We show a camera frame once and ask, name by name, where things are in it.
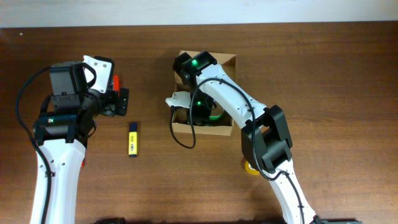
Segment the green tape roll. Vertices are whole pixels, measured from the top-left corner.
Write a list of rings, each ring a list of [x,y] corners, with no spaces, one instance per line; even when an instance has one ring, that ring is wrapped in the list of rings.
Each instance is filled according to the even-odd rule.
[[[215,108],[215,110],[218,112],[217,114],[211,114],[210,116],[209,116],[209,121],[210,122],[218,122],[218,121],[220,121],[221,119],[223,119],[224,117],[225,117],[225,115],[226,115],[226,111],[222,108],[222,109],[220,109],[220,110],[218,110],[218,109],[216,109]]]

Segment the orange and black stapler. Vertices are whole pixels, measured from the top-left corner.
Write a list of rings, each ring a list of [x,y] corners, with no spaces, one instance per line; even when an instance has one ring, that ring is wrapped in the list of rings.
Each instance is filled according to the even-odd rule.
[[[119,95],[120,92],[120,78],[118,75],[113,75],[113,90]]]

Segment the small yellow tape roll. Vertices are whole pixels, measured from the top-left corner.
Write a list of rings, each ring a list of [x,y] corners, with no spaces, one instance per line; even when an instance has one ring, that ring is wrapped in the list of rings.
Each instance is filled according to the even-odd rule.
[[[246,170],[247,173],[251,175],[259,175],[259,171],[253,168],[248,161],[245,162],[244,169]]]

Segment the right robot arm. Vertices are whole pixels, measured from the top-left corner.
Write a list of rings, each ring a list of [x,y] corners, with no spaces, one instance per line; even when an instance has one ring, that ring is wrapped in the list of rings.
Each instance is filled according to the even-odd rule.
[[[308,204],[297,180],[289,127],[283,110],[267,107],[248,95],[207,51],[195,56],[184,52],[173,64],[182,83],[190,87],[184,101],[168,98],[171,108],[187,108],[191,128],[208,121],[211,107],[219,104],[241,129],[241,149],[246,162],[266,179],[282,209],[286,223],[321,223]]]

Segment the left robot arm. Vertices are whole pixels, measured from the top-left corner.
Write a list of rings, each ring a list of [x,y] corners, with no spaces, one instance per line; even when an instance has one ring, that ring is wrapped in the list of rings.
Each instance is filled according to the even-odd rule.
[[[98,115],[127,113],[129,90],[119,88],[110,58],[85,56],[49,69],[52,94],[34,123],[37,180],[31,223],[74,223],[80,169]]]

